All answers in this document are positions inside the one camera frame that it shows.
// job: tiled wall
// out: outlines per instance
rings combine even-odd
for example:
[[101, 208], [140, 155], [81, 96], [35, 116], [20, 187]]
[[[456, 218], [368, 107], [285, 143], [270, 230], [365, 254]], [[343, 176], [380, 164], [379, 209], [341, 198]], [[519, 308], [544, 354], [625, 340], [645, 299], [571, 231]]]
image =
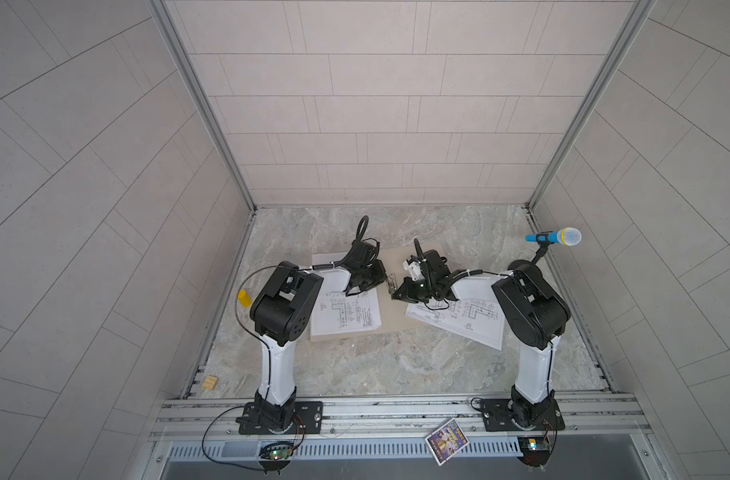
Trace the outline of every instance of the tiled wall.
[[120, 478], [246, 216], [142, 1], [0, 0], [0, 478]]
[[258, 204], [531, 195], [630, 2], [166, 2]]
[[678, 477], [730, 480], [730, 0], [659, 0], [535, 208]]

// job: black mounting plate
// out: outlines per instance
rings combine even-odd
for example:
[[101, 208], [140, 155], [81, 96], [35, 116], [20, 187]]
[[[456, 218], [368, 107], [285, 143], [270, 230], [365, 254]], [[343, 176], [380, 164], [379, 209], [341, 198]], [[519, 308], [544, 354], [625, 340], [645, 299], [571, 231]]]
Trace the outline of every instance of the black mounting plate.
[[[483, 414], [483, 422], [485, 423], [486, 432], [529, 432], [518, 427], [513, 419], [512, 412], [509, 410], [509, 400], [511, 398], [483, 398], [479, 402], [479, 409], [485, 413], [489, 413], [488, 417]], [[557, 430], [565, 430], [565, 421], [562, 420], [562, 412], [557, 402], [552, 402], [551, 407], [543, 415], [543, 419], [549, 422]]]
[[[314, 419], [317, 414], [320, 415], [319, 420]], [[322, 430], [322, 402], [296, 402], [293, 415], [301, 417], [307, 435], [320, 433]], [[245, 405], [245, 409], [242, 411], [242, 419], [245, 420], [245, 423], [239, 422], [240, 435], [274, 435], [275, 433], [268, 427], [259, 425], [258, 411], [253, 402]], [[289, 435], [293, 435], [295, 432], [293, 426], [287, 430]]]

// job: metal vent grille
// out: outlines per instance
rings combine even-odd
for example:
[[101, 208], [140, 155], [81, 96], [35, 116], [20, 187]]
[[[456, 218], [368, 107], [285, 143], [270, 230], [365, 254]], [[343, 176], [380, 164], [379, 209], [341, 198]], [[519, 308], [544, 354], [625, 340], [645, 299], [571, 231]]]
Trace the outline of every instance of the metal vent grille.
[[[207, 455], [222, 462], [255, 460], [268, 441], [213, 441], [205, 443]], [[517, 438], [476, 437], [457, 457], [521, 457]], [[341, 460], [361, 458], [432, 458], [423, 438], [315, 438], [307, 439], [293, 455], [295, 460]], [[171, 462], [199, 462], [205, 459], [199, 442], [174, 442]]]

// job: microphone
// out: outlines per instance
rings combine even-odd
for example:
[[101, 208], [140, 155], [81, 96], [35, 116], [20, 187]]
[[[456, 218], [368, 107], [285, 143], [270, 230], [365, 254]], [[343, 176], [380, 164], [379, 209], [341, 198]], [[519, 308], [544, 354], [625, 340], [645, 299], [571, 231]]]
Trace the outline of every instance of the microphone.
[[527, 235], [525, 240], [529, 242], [546, 242], [548, 244], [573, 246], [581, 241], [581, 232], [572, 226], [566, 226], [556, 232], [542, 232], [540, 234]]

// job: marble floor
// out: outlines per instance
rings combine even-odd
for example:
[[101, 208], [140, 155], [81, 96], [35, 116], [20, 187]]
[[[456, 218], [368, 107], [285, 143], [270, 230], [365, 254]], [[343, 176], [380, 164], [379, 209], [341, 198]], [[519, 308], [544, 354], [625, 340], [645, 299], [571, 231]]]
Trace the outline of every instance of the marble floor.
[[[511, 260], [530, 258], [533, 244], [526, 211], [521, 206], [345, 206], [276, 208], [257, 212], [245, 257], [237, 273], [239, 286], [247, 274], [265, 265], [289, 260], [309, 265], [311, 255], [346, 251], [357, 222], [370, 217], [367, 236], [382, 248], [440, 243], [451, 270], [484, 268], [499, 271]], [[544, 277], [553, 283], [544, 262]], [[255, 295], [267, 277], [247, 283]], [[250, 329], [247, 310], [240, 319]], [[446, 392], [509, 391], [517, 376], [519, 341], [505, 326], [501, 351], [433, 326], [342, 340], [312, 343], [308, 329], [297, 341], [294, 376], [298, 396], [392, 395]], [[205, 368], [218, 377], [215, 390], [199, 398], [252, 397], [261, 373], [260, 344], [226, 308]], [[558, 390], [603, 388], [573, 321], [568, 322], [555, 357], [553, 386]]]

